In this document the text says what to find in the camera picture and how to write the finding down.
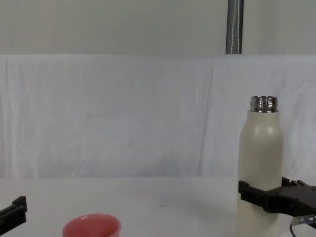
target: pink cup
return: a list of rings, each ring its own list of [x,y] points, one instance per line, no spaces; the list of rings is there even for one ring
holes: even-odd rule
[[[63,237],[119,237],[118,218],[107,214],[77,217],[63,228]]]

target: white water bottle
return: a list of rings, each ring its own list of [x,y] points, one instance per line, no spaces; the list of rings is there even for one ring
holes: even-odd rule
[[[281,186],[283,134],[277,98],[253,96],[239,141],[238,180],[267,191]],[[277,237],[278,214],[240,200],[238,194],[236,231],[238,237]]]

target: white fabric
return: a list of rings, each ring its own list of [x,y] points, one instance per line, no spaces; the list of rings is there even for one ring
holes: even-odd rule
[[[213,65],[202,174],[237,175],[238,140],[253,95],[279,99],[284,171],[297,177],[316,170],[316,57],[237,56]]]
[[[196,176],[211,61],[2,56],[1,176]]]
[[[287,175],[316,169],[316,56],[0,57],[0,177],[236,176],[252,95]]]

